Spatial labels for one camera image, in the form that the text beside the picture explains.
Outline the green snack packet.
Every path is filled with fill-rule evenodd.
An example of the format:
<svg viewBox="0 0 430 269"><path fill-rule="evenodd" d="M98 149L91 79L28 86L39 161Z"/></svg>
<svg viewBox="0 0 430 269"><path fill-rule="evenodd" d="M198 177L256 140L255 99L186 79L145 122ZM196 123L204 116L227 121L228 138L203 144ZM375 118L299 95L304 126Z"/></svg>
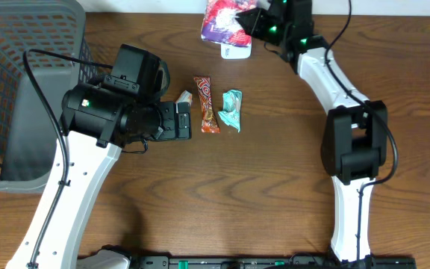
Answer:
<svg viewBox="0 0 430 269"><path fill-rule="evenodd" d="M220 119L227 126L234 127L241 131L240 111L243 93L240 90L229 90L222 95L222 110L218 112Z"/></svg>

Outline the orange chocolate bar wrapper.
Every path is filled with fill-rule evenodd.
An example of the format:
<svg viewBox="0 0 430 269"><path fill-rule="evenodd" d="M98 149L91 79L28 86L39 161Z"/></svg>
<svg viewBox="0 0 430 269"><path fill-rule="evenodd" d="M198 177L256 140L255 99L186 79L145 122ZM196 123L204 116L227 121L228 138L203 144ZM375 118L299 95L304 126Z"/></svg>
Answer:
<svg viewBox="0 0 430 269"><path fill-rule="evenodd" d="M202 109L202 127L204 133L220 133L219 124L212 106L211 80L209 77L196 76L193 78L196 83L199 100Z"/></svg>

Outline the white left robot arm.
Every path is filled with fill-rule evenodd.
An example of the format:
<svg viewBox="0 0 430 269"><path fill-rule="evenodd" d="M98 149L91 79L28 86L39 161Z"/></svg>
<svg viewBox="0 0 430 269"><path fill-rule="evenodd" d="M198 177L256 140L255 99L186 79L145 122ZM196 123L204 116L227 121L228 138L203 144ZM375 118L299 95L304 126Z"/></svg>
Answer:
<svg viewBox="0 0 430 269"><path fill-rule="evenodd" d="M139 96L80 84L63 97L49 179L8 268L75 268L101 186L125 146L188 140L190 103L149 103Z"/></svg>

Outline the pink purple liner pack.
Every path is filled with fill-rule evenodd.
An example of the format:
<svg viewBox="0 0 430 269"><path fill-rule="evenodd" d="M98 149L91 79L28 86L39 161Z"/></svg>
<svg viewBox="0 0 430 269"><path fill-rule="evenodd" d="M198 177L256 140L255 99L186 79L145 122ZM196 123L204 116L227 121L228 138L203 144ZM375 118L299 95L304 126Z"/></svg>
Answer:
<svg viewBox="0 0 430 269"><path fill-rule="evenodd" d="M252 38L236 20L237 14L256 7L255 0L208 0L201 38L212 43L248 47Z"/></svg>

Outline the orange white tissue pack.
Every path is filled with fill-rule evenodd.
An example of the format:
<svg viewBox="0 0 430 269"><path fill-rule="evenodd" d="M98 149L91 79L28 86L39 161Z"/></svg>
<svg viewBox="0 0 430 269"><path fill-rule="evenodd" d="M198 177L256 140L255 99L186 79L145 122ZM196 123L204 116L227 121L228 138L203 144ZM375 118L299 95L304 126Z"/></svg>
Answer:
<svg viewBox="0 0 430 269"><path fill-rule="evenodd" d="M177 113L189 113L193 104L193 94L185 90L175 101L175 110Z"/></svg>

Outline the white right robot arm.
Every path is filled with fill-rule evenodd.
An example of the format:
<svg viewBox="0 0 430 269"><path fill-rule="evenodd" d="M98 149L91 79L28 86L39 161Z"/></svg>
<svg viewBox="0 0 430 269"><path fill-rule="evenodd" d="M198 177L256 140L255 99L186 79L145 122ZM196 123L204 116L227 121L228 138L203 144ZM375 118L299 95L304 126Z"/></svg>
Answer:
<svg viewBox="0 0 430 269"><path fill-rule="evenodd" d="M311 1L271 1L236 20L249 36L279 47L277 56L322 105L327 117L320 154L334 185L330 251L341 266L369 268L370 195L386 160L386 106L360 93L337 65L332 45L314 32Z"/></svg>

